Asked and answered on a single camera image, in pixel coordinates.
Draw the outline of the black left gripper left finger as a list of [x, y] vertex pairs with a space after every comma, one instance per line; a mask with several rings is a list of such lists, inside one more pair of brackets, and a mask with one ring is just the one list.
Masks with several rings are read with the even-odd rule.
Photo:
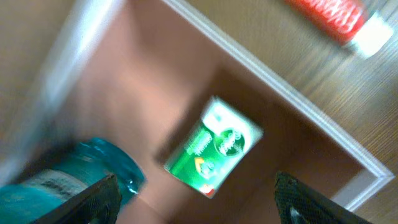
[[110, 174], [33, 222], [115, 223], [121, 199], [117, 176]]

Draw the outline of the green soap box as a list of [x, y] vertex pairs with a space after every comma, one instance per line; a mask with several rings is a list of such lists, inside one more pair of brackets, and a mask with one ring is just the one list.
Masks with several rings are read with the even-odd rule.
[[166, 160], [165, 170], [212, 198], [263, 134], [259, 125], [213, 96], [187, 138]]

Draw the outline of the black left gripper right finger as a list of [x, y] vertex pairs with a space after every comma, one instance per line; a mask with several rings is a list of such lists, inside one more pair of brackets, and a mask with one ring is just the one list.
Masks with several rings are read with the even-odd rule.
[[274, 200], [282, 224], [371, 224], [286, 172], [276, 173]]

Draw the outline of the teal mouthwash bottle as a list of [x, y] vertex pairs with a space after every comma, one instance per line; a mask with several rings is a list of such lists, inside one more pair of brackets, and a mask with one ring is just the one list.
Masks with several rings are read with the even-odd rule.
[[18, 184], [1, 188], [1, 223], [30, 223], [109, 174], [116, 174], [121, 206], [146, 178], [122, 149], [100, 138], [80, 142], [61, 161]]

